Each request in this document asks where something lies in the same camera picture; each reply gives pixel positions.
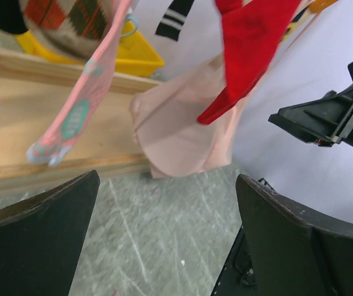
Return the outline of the white black striped sock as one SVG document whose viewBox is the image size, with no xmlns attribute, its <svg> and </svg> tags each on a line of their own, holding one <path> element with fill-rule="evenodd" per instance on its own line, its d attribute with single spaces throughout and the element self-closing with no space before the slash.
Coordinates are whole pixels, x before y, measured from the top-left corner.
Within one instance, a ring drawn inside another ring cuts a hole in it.
<svg viewBox="0 0 353 296">
<path fill-rule="evenodd" d="M 162 16 L 155 35 L 178 41 L 194 0 L 173 0 Z"/>
</svg>

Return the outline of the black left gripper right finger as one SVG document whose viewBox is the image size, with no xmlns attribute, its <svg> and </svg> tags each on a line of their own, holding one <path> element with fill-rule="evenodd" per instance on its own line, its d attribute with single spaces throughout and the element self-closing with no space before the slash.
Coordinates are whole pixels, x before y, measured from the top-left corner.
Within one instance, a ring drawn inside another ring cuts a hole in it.
<svg viewBox="0 0 353 296">
<path fill-rule="evenodd" d="M 353 224 L 258 183 L 236 180 L 260 295 L 353 295 Z"/>
</svg>

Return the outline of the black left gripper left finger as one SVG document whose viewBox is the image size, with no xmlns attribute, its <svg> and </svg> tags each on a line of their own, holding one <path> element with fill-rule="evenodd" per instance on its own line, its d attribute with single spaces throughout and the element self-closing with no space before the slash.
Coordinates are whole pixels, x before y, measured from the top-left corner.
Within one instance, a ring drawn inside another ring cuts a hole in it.
<svg viewBox="0 0 353 296">
<path fill-rule="evenodd" d="M 68 295 L 99 189 L 97 171 L 0 209 L 0 295 Z"/>
</svg>

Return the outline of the wooden hanger rack frame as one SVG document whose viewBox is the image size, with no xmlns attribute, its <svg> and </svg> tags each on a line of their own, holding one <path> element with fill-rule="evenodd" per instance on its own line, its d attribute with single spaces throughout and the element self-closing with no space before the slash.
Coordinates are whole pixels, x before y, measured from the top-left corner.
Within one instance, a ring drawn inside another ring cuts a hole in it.
<svg viewBox="0 0 353 296">
<path fill-rule="evenodd" d="M 157 82 L 121 73 L 61 164 L 27 161 L 27 149 L 52 123 L 81 72 L 81 66 L 0 48 L 0 196 L 54 187 L 89 170 L 103 178 L 148 171 L 131 136 L 129 105 Z"/>
</svg>

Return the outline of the pink patterned sock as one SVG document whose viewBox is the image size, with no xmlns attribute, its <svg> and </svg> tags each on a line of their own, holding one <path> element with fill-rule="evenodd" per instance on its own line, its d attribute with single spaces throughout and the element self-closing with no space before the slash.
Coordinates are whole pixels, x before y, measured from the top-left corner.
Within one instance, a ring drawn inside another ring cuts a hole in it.
<svg viewBox="0 0 353 296">
<path fill-rule="evenodd" d="M 54 121 L 27 150 L 29 162 L 56 166 L 78 141 L 111 86 L 118 44 L 130 5 L 130 1 L 113 3 L 113 20 L 109 31 L 85 64 Z"/>
</svg>

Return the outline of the red sock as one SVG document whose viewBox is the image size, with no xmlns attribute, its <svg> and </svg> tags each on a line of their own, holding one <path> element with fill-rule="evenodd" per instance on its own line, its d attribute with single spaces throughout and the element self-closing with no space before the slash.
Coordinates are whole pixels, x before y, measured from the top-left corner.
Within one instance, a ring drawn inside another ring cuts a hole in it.
<svg viewBox="0 0 353 296">
<path fill-rule="evenodd" d="M 225 89 L 197 122 L 209 125 L 229 111 L 266 72 L 300 1 L 219 0 L 221 14 Z"/>
</svg>

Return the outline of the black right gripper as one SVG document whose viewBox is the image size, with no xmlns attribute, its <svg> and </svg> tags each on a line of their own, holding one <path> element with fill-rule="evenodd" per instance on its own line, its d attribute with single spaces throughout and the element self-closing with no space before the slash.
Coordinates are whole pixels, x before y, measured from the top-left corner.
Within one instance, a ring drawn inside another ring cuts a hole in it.
<svg viewBox="0 0 353 296">
<path fill-rule="evenodd" d="M 353 81 L 353 62 L 347 68 Z M 283 107 L 268 121 L 305 143 L 353 147 L 353 83 L 319 100 Z"/>
</svg>

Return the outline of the argyle patterned knit sock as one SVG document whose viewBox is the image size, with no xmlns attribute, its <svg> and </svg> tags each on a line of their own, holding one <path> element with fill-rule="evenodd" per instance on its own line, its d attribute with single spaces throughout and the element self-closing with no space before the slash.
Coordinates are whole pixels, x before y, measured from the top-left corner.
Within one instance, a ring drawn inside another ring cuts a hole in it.
<svg viewBox="0 0 353 296">
<path fill-rule="evenodd" d="M 88 60 L 109 31 L 119 1 L 19 1 L 28 31 L 48 50 Z"/>
</svg>

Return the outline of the yellow plastic tray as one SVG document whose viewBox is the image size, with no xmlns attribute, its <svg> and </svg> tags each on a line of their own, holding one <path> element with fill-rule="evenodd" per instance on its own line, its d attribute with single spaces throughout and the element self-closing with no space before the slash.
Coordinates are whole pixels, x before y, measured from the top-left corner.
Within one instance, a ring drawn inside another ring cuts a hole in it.
<svg viewBox="0 0 353 296">
<path fill-rule="evenodd" d="M 78 65 L 79 62 L 55 54 L 43 47 L 28 31 L 14 38 L 23 52 L 40 57 L 50 63 Z M 161 56 L 144 39 L 140 32 L 123 37 L 117 51 L 115 71 L 133 76 L 150 77 L 154 72 L 164 66 Z"/>
</svg>

